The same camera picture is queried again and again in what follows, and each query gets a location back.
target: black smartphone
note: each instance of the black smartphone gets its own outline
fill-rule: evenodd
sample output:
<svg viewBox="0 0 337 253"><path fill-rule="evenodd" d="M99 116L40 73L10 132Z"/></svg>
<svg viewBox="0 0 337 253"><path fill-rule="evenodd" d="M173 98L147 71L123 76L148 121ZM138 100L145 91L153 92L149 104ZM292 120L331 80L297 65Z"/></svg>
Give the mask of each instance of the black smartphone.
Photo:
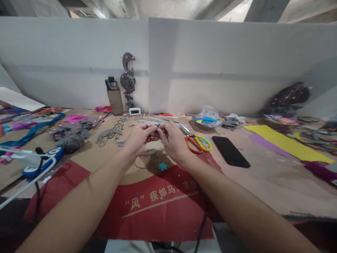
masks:
<svg viewBox="0 0 337 253"><path fill-rule="evenodd" d="M250 167L246 158L243 157L240 151L228 138L213 136L212 139L228 164L243 168Z"/></svg>

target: craft scissors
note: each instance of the craft scissors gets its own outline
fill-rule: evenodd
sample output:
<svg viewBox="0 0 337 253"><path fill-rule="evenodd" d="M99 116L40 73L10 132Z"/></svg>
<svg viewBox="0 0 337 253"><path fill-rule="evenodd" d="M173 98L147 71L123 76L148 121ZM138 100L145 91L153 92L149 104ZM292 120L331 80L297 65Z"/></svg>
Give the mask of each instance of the craft scissors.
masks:
<svg viewBox="0 0 337 253"><path fill-rule="evenodd" d="M180 124L180 126L181 126L182 130L185 132L185 134L187 135L185 139L186 139L187 146L189 147L189 150L191 150L193 153L196 153L196 154L201 154L201 153L204 152L204 151L209 152L209 151L212 150L212 145L211 145L211 143L210 143L206 138L201 137L201 136L198 136L198 135L193 135L193 134L191 134L190 131L188 131L188 129L187 129L186 127L184 127L182 124ZM200 143L199 139L204 140L204 141L208 144L209 148L208 148L208 149L205 148L205 147ZM192 143L199 149L199 151L198 151L198 150L195 150L195 149L192 149L192 148L189 146L189 141L191 141L191 142L192 142Z"/></svg>

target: clear plastic bag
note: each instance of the clear plastic bag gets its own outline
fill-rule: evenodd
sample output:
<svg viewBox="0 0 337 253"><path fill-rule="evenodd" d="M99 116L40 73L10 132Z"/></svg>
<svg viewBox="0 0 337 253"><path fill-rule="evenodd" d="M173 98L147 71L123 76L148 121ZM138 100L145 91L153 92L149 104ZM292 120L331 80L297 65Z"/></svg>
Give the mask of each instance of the clear plastic bag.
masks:
<svg viewBox="0 0 337 253"><path fill-rule="evenodd" d="M196 115L195 118L205 118L205 117L209 117L212 118L214 120L216 120L216 122L210 122L210 123L203 123L201 122L202 125L208 126L208 127L218 127L222 125L222 121L219 119L219 113L218 111L208 105L204 105L202 111Z"/></svg>

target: forearm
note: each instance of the forearm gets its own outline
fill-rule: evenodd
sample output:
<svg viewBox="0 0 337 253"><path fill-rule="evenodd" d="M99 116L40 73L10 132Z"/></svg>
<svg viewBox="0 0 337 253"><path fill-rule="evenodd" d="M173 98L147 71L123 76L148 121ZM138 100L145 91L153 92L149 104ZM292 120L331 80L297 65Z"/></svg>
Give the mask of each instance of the forearm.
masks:
<svg viewBox="0 0 337 253"><path fill-rule="evenodd" d="M17 252L78 252L97 228L133 158L120 150L65 196Z"/></svg>
<svg viewBox="0 0 337 253"><path fill-rule="evenodd" d="M263 201L196 156L185 159L181 166L198 182L226 223L250 249L257 252L319 252Z"/></svg>

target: scissors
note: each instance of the scissors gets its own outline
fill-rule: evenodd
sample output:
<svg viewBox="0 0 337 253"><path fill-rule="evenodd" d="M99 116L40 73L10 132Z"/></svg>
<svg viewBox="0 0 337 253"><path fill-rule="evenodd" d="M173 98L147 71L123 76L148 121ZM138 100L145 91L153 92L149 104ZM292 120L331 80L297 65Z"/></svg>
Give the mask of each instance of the scissors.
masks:
<svg viewBox="0 0 337 253"><path fill-rule="evenodd" d="M187 146L189 147L189 150L191 150L193 153L196 153L196 154L201 154L201 153L204 152L204 151L209 152L209 151L212 150L212 145L211 145L211 143L210 143L206 138L201 137L201 136L197 136L197 135L193 135L193 134L190 133L190 131L188 131L188 129L187 129L186 127L184 127L184 126L181 125L181 124L180 124L180 126L181 126L182 130L185 132L185 134L187 135L185 139L186 139ZM200 143L199 139L204 140L204 141L208 144L209 148L208 148L208 149L205 148L205 147ZM192 148L189 146L189 140L190 140L190 141L191 141L191 142L192 142L192 143L199 149L199 151L198 151L198 150L195 150L195 149L192 149Z"/></svg>

